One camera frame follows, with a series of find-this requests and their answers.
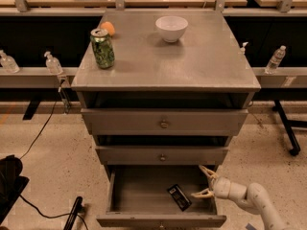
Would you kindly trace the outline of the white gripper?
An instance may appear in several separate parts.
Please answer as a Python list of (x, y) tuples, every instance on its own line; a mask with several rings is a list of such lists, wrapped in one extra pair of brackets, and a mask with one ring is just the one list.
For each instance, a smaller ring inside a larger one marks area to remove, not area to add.
[[(214, 171), (206, 168), (204, 165), (199, 165), (199, 168), (209, 180), (214, 180), (218, 178), (218, 175)], [(214, 193), (211, 192), (209, 189), (204, 189), (200, 192), (192, 193), (192, 197), (211, 198), (215, 195), (215, 197), (217, 198), (227, 199), (229, 196), (229, 192), (230, 192), (230, 185), (231, 185), (231, 182), (229, 179), (225, 177), (219, 177), (213, 185)]]

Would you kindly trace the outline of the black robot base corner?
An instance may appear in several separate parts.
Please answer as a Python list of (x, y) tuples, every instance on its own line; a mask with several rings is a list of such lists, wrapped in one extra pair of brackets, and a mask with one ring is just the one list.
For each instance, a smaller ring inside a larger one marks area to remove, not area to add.
[(0, 223), (29, 183), (29, 178), (21, 175), (22, 170), (21, 160), (14, 155), (0, 160)]

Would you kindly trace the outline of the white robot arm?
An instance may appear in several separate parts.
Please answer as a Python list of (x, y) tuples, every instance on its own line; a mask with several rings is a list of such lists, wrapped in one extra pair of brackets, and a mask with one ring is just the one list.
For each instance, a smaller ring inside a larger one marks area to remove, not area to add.
[(290, 230), (290, 227), (280, 217), (274, 207), (269, 193), (262, 185), (251, 183), (245, 186), (235, 183), (226, 177), (218, 176), (204, 165), (199, 165), (199, 168), (207, 178), (208, 187), (200, 192), (192, 193), (192, 197), (216, 197), (230, 200), (242, 210), (259, 215), (265, 230)]

